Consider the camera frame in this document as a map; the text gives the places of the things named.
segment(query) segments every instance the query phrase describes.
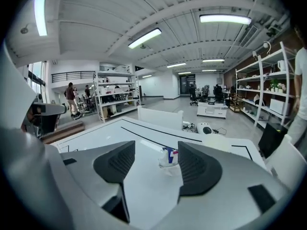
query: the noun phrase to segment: wooden step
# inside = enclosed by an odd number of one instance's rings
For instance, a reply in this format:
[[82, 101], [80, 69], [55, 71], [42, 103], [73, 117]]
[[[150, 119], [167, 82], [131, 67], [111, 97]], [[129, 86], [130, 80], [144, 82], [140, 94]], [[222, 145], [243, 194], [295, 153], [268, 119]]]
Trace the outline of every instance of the wooden step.
[[53, 133], [46, 134], [45, 136], [42, 137], [42, 141], [45, 144], [51, 144], [58, 140], [80, 133], [84, 130], [85, 127], [83, 122], [79, 121], [71, 125], [66, 125], [65, 127], [60, 127]]

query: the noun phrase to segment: brown wall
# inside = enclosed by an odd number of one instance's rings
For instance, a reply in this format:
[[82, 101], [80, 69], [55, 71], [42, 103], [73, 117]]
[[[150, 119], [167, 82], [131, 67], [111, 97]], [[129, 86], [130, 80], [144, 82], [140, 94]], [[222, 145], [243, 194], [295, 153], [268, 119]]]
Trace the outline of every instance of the brown wall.
[[[300, 40], [298, 39], [298, 37], [296, 36], [294, 30], [289, 29], [287, 31], [285, 31], [283, 34], [281, 34], [279, 37], [277, 37], [273, 42], [271, 42], [272, 45], [272, 49], [271, 49], [271, 53], [274, 53], [275, 51], [279, 50], [280, 44], [279, 42], [283, 42], [283, 45], [289, 49], [292, 50], [300, 50], [303, 45], [300, 42]], [[266, 56], [266, 52], [267, 49], [261, 49], [260, 51], [258, 51], [257, 53], [259, 55], [261, 55], [262, 58], [264, 58]], [[248, 66], [249, 64], [255, 62], [254, 58], [252, 56], [250, 56], [248, 59], [246, 59], [245, 61], [241, 62], [240, 64], [238, 64], [236, 67], [234, 67], [233, 69], [231, 69], [230, 71], [228, 71], [227, 73], [224, 74], [224, 84], [227, 85], [227, 87], [232, 86], [232, 78], [236, 77], [236, 69], [242, 69], [243, 67]], [[292, 60], [290, 61], [291, 65], [293, 66], [293, 68], [295, 68], [295, 61]], [[263, 73], [267, 73], [270, 71], [270, 68], [264, 68], [263, 69]], [[248, 74], [246, 74], [246, 77], [251, 77], [253, 75], [259, 75], [259, 70], [250, 72]], [[286, 80], [279, 80], [280, 82], [286, 84]], [[260, 81], [256, 81], [256, 82], [248, 82], [248, 85], [250, 85], [253, 89], [257, 89], [258, 84], [260, 84]], [[264, 89], [269, 88], [270, 85], [270, 81], [265, 81], [264, 83]], [[248, 91], [244, 91], [246, 92], [246, 98], [248, 99], [253, 99], [255, 96], [254, 92], [248, 92]], [[290, 94], [295, 95], [295, 90], [294, 90], [294, 80], [290, 80]], [[267, 102], [267, 104], [270, 103], [270, 99], [271, 96], [268, 96], [267, 94], [263, 95], [263, 99]], [[284, 101], [283, 97], [280, 96], [276, 96], [276, 99], [280, 99], [281, 101]]]

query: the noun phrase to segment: railing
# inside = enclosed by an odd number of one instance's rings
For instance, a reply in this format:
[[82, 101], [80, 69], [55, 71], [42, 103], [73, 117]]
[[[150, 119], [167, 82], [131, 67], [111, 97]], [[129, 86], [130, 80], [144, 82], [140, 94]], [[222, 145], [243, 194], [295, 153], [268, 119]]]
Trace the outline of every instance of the railing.
[[52, 74], [52, 82], [60, 82], [74, 79], [92, 79], [94, 71], [70, 71]]

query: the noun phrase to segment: potted plant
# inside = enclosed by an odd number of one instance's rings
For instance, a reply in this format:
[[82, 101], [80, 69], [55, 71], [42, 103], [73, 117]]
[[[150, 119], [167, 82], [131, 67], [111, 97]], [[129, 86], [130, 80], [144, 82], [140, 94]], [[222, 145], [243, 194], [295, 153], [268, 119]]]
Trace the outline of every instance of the potted plant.
[[277, 87], [279, 93], [283, 93], [284, 91], [286, 91], [286, 86], [283, 83], [278, 83]]
[[277, 84], [278, 84], [278, 82], [277, 82], [276, 79], [272, 79], [272, 80], [271, 80], [271, 85], [270, 85], [270, 87], [271, 87], [271, 92], [278, 92]]

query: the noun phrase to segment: green plant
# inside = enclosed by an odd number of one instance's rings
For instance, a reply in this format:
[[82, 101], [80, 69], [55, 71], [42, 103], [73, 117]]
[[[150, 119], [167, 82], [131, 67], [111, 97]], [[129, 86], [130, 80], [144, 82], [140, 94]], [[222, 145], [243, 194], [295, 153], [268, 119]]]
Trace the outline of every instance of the green plant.
[[277, 85], [278, 85], [277, 79], [272, 79], [272, 80], [271, 80], [271, 87], [272, 87], [272, 88], [277, 88]]

